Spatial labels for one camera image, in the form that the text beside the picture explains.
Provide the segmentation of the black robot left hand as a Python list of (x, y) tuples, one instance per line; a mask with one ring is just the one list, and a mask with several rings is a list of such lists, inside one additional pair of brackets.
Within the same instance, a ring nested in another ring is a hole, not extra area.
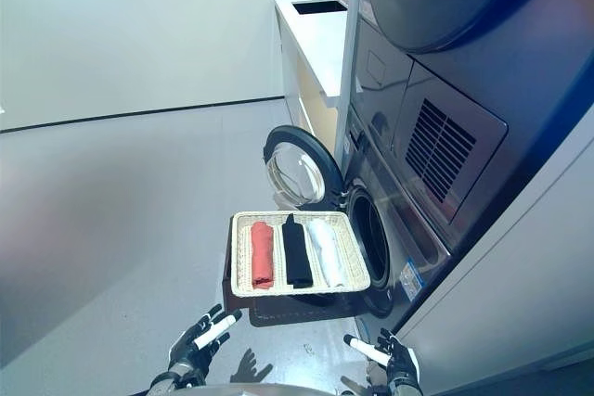
[(229, 340), (228, 330), (242, 317), (241, 310), (227, 313), (216, 304), (178, 338), (169, 351), (168, 370), (178, 374), (180, 388), (205, 384), (213, 357)]

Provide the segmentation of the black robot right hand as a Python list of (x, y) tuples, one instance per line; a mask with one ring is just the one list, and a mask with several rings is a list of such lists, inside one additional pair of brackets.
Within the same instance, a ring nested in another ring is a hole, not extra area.
[(375, 344), (367, 343), (351, 334), (345, 334), (343, 342), (385, 371), (386, 386), (393, 393), (411, 390), (422, 394), (416, 356), (392, 331), (382, 328)]

